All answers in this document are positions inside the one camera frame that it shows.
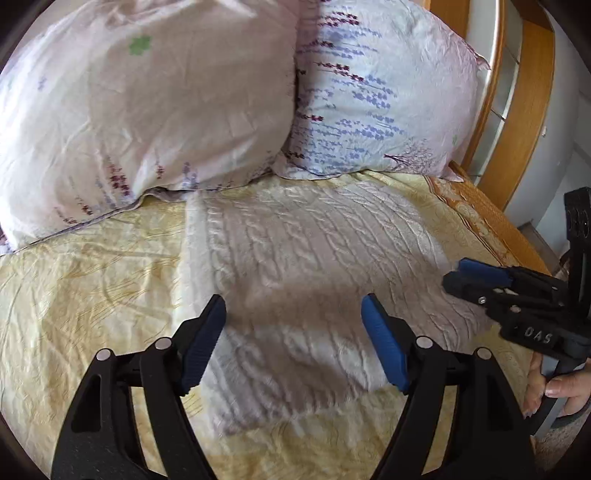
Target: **yellow bedspread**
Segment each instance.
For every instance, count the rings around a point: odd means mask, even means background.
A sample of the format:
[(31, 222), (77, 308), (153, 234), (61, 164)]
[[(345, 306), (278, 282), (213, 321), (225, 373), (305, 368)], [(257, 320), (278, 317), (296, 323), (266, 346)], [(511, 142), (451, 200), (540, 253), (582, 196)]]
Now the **yellow bedspread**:
[[(323, 180), (325, 188), (372, 177), (397, 189), (421, 212), (452, 261), (544, 271), (526, 240), (469, 183), (366, 172)], [(267, 177), (242, 187), (264, 189)], [(0, 411), (27, 453), (49, 473), (69, 402), (97, 350), (143, 350), (182, 320), (177, 291), (184, 204), (147, 199), (138, 210), (0, 258)], [(500, 340), (478, 338), (504, 368), (518, 398), (530, 355)], [(134, 392), (138, 428), (149, 465), (163, 472), (141, 391)], [(405, 398), (386, 387), (316, 415), (234, 436), (202, 434), (199, 388), (183, 399), (203, 450), (224, 478), (369, 478), (394, 431)], [(453, 391), (446, 392), (427, 469), (440, 462)]]

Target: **white pillowcase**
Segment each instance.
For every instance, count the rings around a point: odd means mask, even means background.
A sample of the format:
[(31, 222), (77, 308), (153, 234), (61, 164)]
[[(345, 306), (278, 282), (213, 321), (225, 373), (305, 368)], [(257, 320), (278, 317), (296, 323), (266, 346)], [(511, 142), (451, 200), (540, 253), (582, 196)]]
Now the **white pillowcase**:
[(152, 187), (264, 172), (293, 118), (297, 0), (87, 2), (0, 76), (0, 227), (18, 250)]
[(273, 170), (441, 176), (472, 128), (486, 61), (409, 0), (305, 0), (300, 9), (297, 111), (288, 162)]

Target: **white knit blanket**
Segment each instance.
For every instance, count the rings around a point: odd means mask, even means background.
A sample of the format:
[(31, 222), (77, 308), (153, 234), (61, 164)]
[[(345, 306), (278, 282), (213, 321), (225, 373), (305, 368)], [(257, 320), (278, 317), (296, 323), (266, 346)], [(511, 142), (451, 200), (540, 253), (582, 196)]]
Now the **white knit blanket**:
[(187, 199), (183, 303), (213, 293), (228, 320), (202, 381), (213, 434), (338, 406), (386, 384), (363, 328), (374, 292), (415, 333), (465, 351), (487, 327), (446, 295), (452, 265), (411, 202), (361, 181), (194, 192)]

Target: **white wall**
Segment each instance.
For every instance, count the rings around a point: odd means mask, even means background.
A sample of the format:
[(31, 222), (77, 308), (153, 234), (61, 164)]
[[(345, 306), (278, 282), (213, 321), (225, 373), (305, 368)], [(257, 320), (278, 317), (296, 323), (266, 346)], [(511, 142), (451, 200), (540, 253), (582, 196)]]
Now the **white wall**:
[(564, 227), (566, 214), (563, 195), (581, 187), (591, 187), (591, 99), (583, 93), (591, 87), (591, 75), (585, 70), (580, 80), (582, 91), (579, 95), (579, 117), (575, 128), (573, 155), (556, 195), (536, 226), (538, 233), (558, 256), (569, 247)]
[(538, 233), (559, 257), (569, 248), (569, 242), (566, 239), (564, 194), (581, 187), (591, 187), (591, 166), (577, 152), (573, 152), (556, 195), (536, 227)]
[(554, 80), (546, 112), (545, 137), (540, 136), (530, 163), (505, 209), (515, 226), (537, 226), (552, 202), (566, 172), (573, 150), (579, 108), (580, 57), (554, 18), (548, 15), (555, 34)]

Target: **finger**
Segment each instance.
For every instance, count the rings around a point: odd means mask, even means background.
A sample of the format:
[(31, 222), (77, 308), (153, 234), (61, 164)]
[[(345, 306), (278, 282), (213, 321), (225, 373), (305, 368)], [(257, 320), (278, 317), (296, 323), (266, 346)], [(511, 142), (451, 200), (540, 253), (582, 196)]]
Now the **finger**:
[(585, 406), (588, 399), (588, 395), (569, 398), (564, 404), (562, 412), (560, 412), (559, 416), (563, 417), (565, 415), (572, 415), (573, 413), (577, 413), (579, 410), (581, 410), (581, 408)]
[(540, 368), (542, 366), (542, 360), (544, 359), (544, 356), (541, 353), (538, 352), (534, 352), (531, 355), (531, 360), (530, 360), (530, 372), (532, 370), (536, 370), (536, 371), (540, 371)]
[(541, 355), (532, 356), (530, 371), (527, 375), (527, 388), (522, 410), (525, 414), (533, 414), (540, 408), (540, 402), (546, 386), (546, 378), (540, 373)]
[(555, 377), (548, 382), (545, 394), (550, 398), (587, 397), (591, 394), (591, 372), (582, 370)]

